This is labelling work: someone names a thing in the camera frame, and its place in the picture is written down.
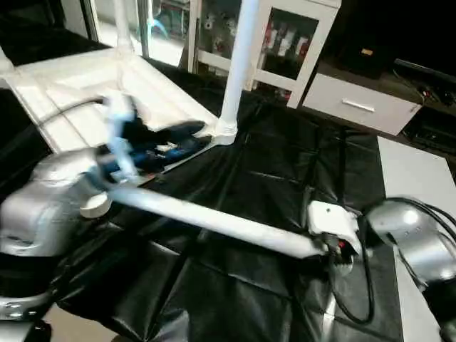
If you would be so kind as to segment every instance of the drawer handle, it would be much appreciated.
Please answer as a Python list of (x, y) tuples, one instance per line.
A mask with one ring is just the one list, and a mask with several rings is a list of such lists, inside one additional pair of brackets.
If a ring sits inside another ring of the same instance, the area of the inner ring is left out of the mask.
[(365, 111), (370, 112), (370, 113), (374, 113), (375, 112), (375, 108), (374, 107), (369, 107), (368, 105), (361, 105), (359, 103), (347, 100), (346, 98), (342, 99), (342, 103), (344, 105), (351, 105), (352, 107), (359, 108), (359, 109), (365, 110)]

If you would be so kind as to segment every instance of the table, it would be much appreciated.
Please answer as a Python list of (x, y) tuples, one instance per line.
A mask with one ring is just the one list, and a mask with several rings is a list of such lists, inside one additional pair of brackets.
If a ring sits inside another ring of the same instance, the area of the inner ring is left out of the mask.
[[(409, 195), (456, 217), (456, 186), (445, 159), (378, 138), (387, 196)], [(439, 328), (402, 262), (396, 259), (404, 341), (440, 341)]]

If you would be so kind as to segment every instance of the black plastic sheet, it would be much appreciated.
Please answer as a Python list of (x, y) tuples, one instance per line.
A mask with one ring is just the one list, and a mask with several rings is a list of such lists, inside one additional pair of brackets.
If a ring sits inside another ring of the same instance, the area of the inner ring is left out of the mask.
[[(30, 33), (29, 46), (46, 57), (99, 48), (49, 30), (47, 36), (34, 29), (35, 36), (48, 37), (43, 45)], [(60, 42), (57, 52), (52, 36)], [(30, 62), (0, 32), (2, 46), (5, 40), (13, 61)], [(213, 113), (220, 112), (216, 83), (154, 64)], [(376, 137), (250, 94), (244, 94), (239, 116), (235, 144), (214, 147), (145, 187), (299, 234), (306, 233), (311, 200), (360, 210), (384, 197)], [(107, 218), (84, 225), (82, 243), (75, 243), (58, 279), (58, 304), (133, 341), (402, 340), (394, 259), (387, 247), (374, 249), (370, 263), (373, 323), (357, 326), (336, 309), (324, 328), (331, 292), (322, 258), (298, 261), (118, 205)], [(361, 266), (356, 260), (337, 283), (359, 316), (368, 303)]]

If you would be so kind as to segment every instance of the white cabinet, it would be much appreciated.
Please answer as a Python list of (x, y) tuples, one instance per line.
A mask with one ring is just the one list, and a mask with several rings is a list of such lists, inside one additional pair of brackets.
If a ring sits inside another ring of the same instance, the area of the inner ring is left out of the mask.
[(397, 135), (420, 105), (320, 73), (304, 106), (360, 125)]
[[(340, 5), (261, 0), (244, 88), (297, 108)], [(240, 0), (191, 1), (189, 71), (227, 76), (240, 6)]]

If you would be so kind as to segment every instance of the white pole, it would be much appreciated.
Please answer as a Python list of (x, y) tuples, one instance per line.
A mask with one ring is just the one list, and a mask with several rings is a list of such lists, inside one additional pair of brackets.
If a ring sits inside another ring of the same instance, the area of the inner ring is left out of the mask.
[(5, 73), (14, 69), (13, 63), (6, 57), (2, 48), (0, 47), (0, 73)]
[(224, 212), (135, 187), (117, 186), (108, 192), (112, 201), (193, 224), (213, 232), (303, 259), (324, 254), (308, 237), (242, 219)]
[(237, 111), (249, 70), (250, 47), (254, 38), (258, 10), (259, 0), (242, 1), (222, 114), (216, 127), (217, 143), (222, 145), (233, 143), (237, 134)]
[(124, 0), (114, 0), (115, 25), (117, 26), (117, 47), (133, 52), (133, 43), (130, 39), (127, 14)]

